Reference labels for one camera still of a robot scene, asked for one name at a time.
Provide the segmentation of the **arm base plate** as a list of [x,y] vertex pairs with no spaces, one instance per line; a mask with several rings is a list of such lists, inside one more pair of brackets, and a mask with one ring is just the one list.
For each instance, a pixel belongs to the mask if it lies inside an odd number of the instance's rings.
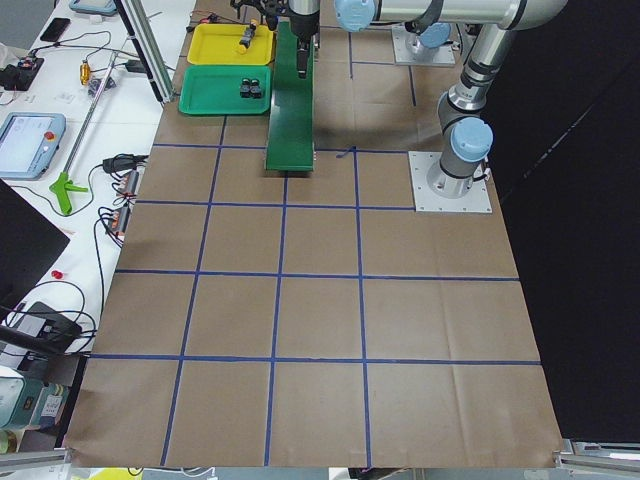
[[414,208],[418,213],[491,214],[487,180],[476,168],[471,177],[456,179],[441,170],[441,152],[409,151]]
[[404,25],[391,28],[394,62],[405,66],[453,67],[456,63],[449,23],[438,22],[422,34],[411,33]]

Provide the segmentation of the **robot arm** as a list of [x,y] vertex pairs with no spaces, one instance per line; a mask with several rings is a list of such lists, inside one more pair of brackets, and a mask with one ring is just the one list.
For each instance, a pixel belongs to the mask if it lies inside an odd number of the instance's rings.
[[382,21],[402,23],[420,35],[437,22],[481,26],[459,81],[444,93],[437,112],[444,148],[427,173],[431,190],[445,198],[461,198],[476,180],[474,173],[493,142],[488,124],[479,118],[487,92],[518,31],[541,26],[566,6],[564,1],[336,1],[341,28],[359,32]]

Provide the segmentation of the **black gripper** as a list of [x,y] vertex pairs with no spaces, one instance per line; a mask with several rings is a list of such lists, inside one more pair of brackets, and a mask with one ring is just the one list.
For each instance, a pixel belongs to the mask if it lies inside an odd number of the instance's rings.
[[264,2],[262,0],[231,0],[230,6],[236,10],[236,13],[240,13],[240,9],[243,7],[249,7],[255,9],[261,17],[265,16]]
[[[298,38],[311,38],[318,32],[320,20],[319,0],[264,1],[267,26],[274,31],[280,17],[288,17],[291,32]],[[296,69],[300,79],[306,79],[309,69],[310,43],[298,40]]]

